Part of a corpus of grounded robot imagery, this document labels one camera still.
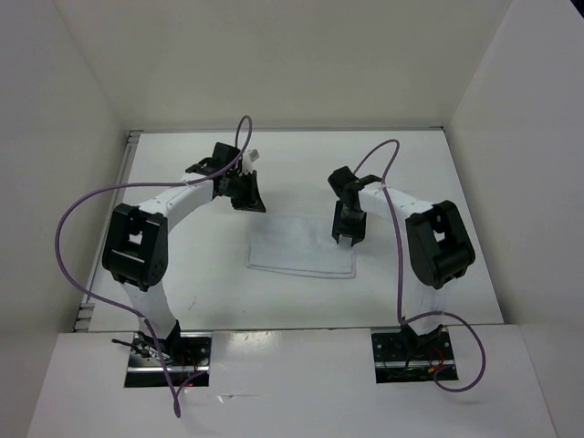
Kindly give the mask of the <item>white skirt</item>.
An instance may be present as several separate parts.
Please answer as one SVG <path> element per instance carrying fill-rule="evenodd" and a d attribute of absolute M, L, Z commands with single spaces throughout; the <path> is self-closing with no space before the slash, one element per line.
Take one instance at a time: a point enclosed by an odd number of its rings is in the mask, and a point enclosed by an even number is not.
<path fill-rule="evenodd" d="M 356 275 L 353 250 L 337 244 L 323 218 L 266 214 L 250 224 L 247 240 L 250 269 L 333 279 Z"/>

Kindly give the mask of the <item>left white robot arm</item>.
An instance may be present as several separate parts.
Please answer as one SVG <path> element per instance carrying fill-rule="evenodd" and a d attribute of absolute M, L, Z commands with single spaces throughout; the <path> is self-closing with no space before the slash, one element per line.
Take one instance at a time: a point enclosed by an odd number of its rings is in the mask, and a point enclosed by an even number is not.
<path fill-rule="evenodd" d="M 102 265 L 139 313 L 138 351 L 149 350 L 168 365 L 186 354 L 181 327 L 163 287 L 169 266 L 169 234 L 195 209 L 226 197 L 235 210 L 264 213 L 254 163 L 256 150 L 241 151 L 217 142 L 213 154 L 188 167 L 178 185 L 136 205 L 112 211 Z"/>

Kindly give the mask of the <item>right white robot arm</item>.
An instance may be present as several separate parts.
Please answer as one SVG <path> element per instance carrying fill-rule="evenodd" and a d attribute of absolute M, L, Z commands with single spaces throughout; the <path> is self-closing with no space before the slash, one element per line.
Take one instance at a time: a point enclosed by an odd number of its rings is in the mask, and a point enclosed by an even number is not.
<path fill-rule="evenodd" d="M 451 201 L 419 200 L 384 185 L 375 175 L 357 177 L 343 166 L 328 177 L 337 196 L 332 223 L 336 243 L 357 245 L 365 239 L 367 218 L 374 215 L 400 232 L 398 321 L 405 326 L 400 347 L 411 359 L 432 347 L 443 324 L 447 285 L 466 274 L 475 250 L 457 206 Z"/>

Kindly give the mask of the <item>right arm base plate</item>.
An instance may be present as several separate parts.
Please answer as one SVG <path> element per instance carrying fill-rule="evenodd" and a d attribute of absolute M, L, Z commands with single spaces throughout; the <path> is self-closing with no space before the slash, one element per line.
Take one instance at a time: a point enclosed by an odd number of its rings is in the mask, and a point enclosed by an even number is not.
<path fill-rule="evenodd" d="M 446 329 L 417 336 L 411 329 L 392 328 L 370 334 L 376 382 L 457 381 L 454 352 Z"/>

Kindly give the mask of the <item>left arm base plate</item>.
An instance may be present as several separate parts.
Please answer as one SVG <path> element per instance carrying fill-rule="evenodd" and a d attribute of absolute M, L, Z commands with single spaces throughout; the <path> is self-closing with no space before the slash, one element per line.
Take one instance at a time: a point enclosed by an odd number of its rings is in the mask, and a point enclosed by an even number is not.
<path fill-rule="evenodd" d="M 178 389 L 184 382 L 187 387 L 207 387 L 210 378 L 212 334 L 210 332 L 184 332 L 182 350 L 173 359 L 164 351 L 172 385 Z M 124 387 L 130 389 L 160 388 L 167 385 L 159 355 L 154 347 L 143 342 L 135 333 L 130 347 Z"/>

